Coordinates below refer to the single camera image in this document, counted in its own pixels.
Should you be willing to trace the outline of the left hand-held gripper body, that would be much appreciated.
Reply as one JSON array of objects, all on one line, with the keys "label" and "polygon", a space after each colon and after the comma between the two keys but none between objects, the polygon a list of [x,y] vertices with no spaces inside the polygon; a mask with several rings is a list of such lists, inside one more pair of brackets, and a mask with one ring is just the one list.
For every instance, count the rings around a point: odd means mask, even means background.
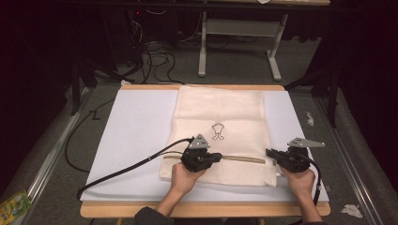
[{"label": "left hand-held gripper body", "polygon": [[184,150],[181,162],[190,172],[200,172],[211,167],[214,157],[207,151],[209,143],[202,134],[198,134]]}]

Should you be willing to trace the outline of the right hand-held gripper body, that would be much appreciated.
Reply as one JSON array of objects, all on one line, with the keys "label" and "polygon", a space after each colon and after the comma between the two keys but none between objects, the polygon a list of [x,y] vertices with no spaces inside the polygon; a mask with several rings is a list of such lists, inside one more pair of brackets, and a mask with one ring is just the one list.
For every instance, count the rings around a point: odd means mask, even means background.
[{"label": "right hand-held gripper body", "polygon": [[311,147],[325,147],[324,142],[316,142],[302,138],[290,141],[286,151],[279,151],[277,163],[291,173],[301,173],[310,168],[314,163],[309,158],[308,149]]}]

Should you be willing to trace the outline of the cream mesh laundry bag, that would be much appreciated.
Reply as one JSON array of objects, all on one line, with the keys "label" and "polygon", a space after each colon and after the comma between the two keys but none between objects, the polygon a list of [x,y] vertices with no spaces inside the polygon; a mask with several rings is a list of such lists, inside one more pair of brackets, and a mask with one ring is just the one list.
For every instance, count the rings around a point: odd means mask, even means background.
[{"label": "cream mesh laundry bag", "polygon": [[180,87],[169,142],[199,134],[210,153],[222,154],[199,178],[201,183],[277,185],[276,163],[266,155],[270,139],[262,92]]}]

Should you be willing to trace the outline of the person's right hand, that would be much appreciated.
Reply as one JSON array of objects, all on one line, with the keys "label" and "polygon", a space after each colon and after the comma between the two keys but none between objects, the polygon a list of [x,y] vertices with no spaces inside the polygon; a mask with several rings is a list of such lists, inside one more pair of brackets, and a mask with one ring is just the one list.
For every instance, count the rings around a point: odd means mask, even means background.
[{"label": "person's right hand", "polygon": [[307,169],[304,172],[290,172],[286,168],[281,167],[281,171],[287,178],[292,192],[297,197],[312,197],[315,179],[315,174],[312,170]]}]

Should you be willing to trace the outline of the person's left hand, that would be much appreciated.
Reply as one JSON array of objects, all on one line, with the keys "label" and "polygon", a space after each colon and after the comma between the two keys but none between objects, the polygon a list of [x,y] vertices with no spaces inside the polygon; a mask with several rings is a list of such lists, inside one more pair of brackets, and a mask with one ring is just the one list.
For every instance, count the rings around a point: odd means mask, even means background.
[{"label": "person's left hand", "polygon": [[182,163],[177,163],[172,169],[172,182],[170,192],[179,197],[189,193],[196,181],[205,174],[205,171],[191,172]]}]

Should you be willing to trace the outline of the white table sheet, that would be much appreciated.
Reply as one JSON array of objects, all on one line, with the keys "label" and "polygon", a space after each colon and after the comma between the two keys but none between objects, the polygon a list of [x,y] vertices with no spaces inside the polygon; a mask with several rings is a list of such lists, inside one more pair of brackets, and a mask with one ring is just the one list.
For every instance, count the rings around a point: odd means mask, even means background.
[{"label": "white table sheet", "polygon": [[[89,202],[157,202],[170,186],[171,170],[187,148],[185,138],[170,143],[178,90],[121,90],[99,142],[88,189]],[[264,94],[270,148],[285,150],[301,136],[296,112],[285,91]],[[197,185],[187,203],[291,203],[295,200],[277,169],[274,187]]]}]

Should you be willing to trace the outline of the large white crumpled tissue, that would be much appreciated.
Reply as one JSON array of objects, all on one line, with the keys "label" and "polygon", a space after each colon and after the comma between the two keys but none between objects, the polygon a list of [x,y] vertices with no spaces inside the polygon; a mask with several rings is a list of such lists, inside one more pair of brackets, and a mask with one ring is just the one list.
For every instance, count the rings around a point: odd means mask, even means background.
[{"label": "large white crumpled tissue", "polygon": [[355,218],[363,218],[363,215],[360,212],[359,207],[354,204],[346,204],[344,208],[341,210],[341,212]]}]

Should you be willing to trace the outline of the black metal stand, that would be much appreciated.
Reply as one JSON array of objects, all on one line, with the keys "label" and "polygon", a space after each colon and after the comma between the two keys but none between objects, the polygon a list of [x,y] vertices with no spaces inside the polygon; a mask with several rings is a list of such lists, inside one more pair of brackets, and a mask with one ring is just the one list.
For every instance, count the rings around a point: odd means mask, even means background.
[{"label": "black metal stand", "polygon": [[329,123],[336,128],[335,115],[338,105],[337,92],[341,69],[342,66],[339,63],[329,62],[326,66],[314,72],[307,73],[302,78],[285,85],[283,88],[286,91],[290,91],[305,84],[312,84],[311,94],[313,97],[328,97],[327,118],[329,119]]},{"label": "black metal stand", "polygon": [[71,115],[75,115],[81,106],[82,86],[95,88],[97,80],[94,75],[93,63],[84,58],[75,58],[71,65],[71,93],[72,110]]}]

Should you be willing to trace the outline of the green printed packet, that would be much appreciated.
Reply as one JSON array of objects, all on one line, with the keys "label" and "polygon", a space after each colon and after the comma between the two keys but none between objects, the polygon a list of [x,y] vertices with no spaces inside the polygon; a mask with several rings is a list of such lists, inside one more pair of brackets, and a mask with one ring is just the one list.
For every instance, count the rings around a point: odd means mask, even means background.
[{"label": "green printed packet", "polygon": [[0,204],[0,225],[9,225],[31,207],[32,202],[25,189],[15,193]]}]

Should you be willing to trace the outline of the metal floor rail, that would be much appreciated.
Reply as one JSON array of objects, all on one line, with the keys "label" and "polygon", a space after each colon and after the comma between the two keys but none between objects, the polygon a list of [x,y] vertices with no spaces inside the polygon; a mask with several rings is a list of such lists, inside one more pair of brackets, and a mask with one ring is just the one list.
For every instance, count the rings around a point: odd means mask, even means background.
[{"label": "metal floor rail", "polygon": [[371,196],[369,195],[368,188],[360,178],[360,175],[355,168],[347,149],[345,148],[340,134],[338,133],[337,129],[332,126],[328,118],[327,107],[325,106],[324,101],[321,98],[316,97],[314,99],[314,104],[320,111],[320,117],[326,123],[333,142],[337,146],[338,157],[343,163],[344,172],[359,201],[360,209],[362,210],[364,217],[368,221],[369,225],[383,225],[383,222],[379,220],[379,214],[375,209]]},{"label": "metal floor rail", "polygon": [[93,88],[85,87],[82,93],[79,95],[80,105],[77,107],[77,111],[74,114],[71,114],[72,110],[65,112],[66,118],[64,119],[63,127],[60,129],[59,135],[55,143],[49,148],[48,153],[46,154],[46,158],[43,159],[38,172],[36,173],[32,183],[27,189],[27,194],[29,199],[31,200],[32,207],[25,212],[22,216],[17,218],[14,222],[11,222],[10,225],[26,225],[30,215],[32,214],[42,192],[46,188],[53,172],[56,167],[58,160],[63,155],[66,142],[71,132],[79,120],[79,117],[82,114],[82,108],[86,104],[86,102],[90,99],[93,93]]}]

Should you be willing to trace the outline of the grey metal desk frame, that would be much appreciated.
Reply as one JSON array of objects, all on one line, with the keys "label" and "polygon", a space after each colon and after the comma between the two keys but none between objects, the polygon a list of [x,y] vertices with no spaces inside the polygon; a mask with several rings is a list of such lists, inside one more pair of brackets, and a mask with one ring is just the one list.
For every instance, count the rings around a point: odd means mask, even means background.
[{"label": "grey metal desk frame", "polygon": [[201,48],[199,52],[198,76],[205,77],[207,70],[207,36],[226,35],[256,38],[273,38],[273,47],[266,51],[273,80],[282,79],[277,61],[276,52],[280,45],[288,15],[284,14],[276,22],[256,22],[242,20],[209,19],[205,12],[202,13]]}]

